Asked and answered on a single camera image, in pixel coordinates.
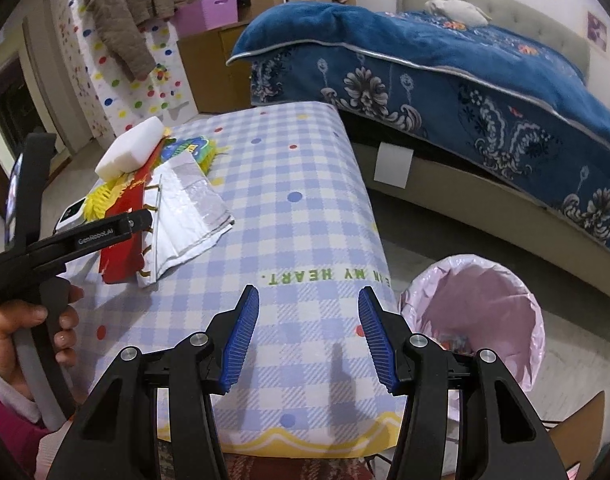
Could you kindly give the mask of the person's left hand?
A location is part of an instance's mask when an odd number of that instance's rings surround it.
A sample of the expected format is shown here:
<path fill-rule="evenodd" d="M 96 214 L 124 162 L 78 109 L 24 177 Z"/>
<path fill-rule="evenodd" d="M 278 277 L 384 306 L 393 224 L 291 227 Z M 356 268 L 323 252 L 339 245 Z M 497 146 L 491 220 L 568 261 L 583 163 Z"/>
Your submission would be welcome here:
<path fill-rule="evenodd" d="M 52 336 L 52 356 L 58 365 L 65 368 L 77 363 L 75 330 L 79 316 L 74 304 L 82 297 L 82 289 L 70 285 L 67 306 L 58 315 L 58 327 Z M 34 387 L 28 382 L 23 368 L 24 345 L 32 340 L 32 329 L 43 325 L 47 318 L 48 309 L 41 304 L 13 300 L 0 306 L 0 378 L 29 401 L 35 400 L 35 396 Z"/>

